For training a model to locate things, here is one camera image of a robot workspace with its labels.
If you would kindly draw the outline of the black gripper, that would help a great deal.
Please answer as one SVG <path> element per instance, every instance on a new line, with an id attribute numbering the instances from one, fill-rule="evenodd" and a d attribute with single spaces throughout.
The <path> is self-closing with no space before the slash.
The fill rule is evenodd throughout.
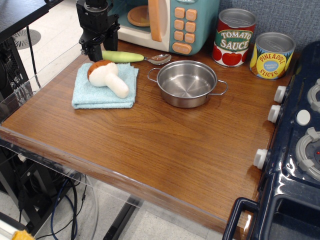
<path id="1" fill-rule="evenodd" d="M 118 50 L 119 15 L 112 14 L 112 0 L 78 0 L 76 10 L 80 27 L 81 54 L 93 62 L 103 59 L 100 44 L 106 51 Z"/>

